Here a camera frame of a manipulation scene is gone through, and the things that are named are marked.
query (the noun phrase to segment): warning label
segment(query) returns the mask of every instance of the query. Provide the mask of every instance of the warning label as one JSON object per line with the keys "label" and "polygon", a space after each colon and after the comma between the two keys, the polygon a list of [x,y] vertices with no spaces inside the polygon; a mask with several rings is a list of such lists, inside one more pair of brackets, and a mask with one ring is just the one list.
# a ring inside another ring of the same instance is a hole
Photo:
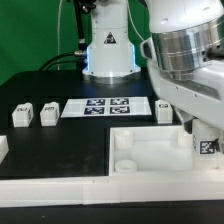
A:
{"label": "warning label", "polygon": [[113,34],[110,32],[104,42],[104,44],[116,44],[116,40],[114,39]]}

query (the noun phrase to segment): black table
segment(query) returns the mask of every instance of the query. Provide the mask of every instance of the black table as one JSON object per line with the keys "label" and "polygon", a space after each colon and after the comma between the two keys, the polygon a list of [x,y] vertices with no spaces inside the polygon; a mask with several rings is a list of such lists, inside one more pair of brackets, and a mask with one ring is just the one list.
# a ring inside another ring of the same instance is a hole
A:
{"label": "black table", "polygon": [[[151,116],[59,119],[56,127],[41,127],[45,103],[68,99],[147,96]],[[147,72],[117,85],[80,80],[78,71],[24,72],[0,87],[0,135],[7,135],[9,153],[0,165],[0,179],[107,176],[111,127],[157,125],[156,96]],[[29,128],[14,128],[11,114],[30,102],[34,119]],[[92,206],[2,208],[1,223],[224,223],[224,202],[124,203]]]}

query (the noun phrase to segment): metal cylinder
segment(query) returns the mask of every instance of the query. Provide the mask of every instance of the metal cylinder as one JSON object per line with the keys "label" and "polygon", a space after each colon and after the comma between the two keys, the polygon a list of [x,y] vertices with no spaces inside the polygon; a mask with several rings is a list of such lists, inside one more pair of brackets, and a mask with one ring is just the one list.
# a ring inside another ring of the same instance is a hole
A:
{"label": "metal cylinder", "polygon": [[224,16],[200,26],[169,33],[152,33],[158,65],[172,78],[193,78],[193,70],[210,64],[207,51],[224,40]]}

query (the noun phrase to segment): white card with markers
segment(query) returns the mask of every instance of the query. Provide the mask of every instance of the white card with markers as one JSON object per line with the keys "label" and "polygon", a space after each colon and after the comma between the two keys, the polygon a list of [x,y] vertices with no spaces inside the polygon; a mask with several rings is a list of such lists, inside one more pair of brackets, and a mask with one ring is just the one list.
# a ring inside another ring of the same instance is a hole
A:
{"label": "white card with markers", "polygon": [[151,115],[147,97],[70,99],[61,117]]}

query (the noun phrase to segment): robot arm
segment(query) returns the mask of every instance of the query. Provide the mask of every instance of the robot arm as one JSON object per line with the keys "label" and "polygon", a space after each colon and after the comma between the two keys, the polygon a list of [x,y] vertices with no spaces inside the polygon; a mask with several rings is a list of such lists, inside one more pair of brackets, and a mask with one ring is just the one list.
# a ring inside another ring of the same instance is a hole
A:
{"label": "robot arm", "polygon": [[208,54],[223,45],[220,0],[146,3],[152,37],[141,47],[155,92],[178,109],[224,130],[224,64]]}

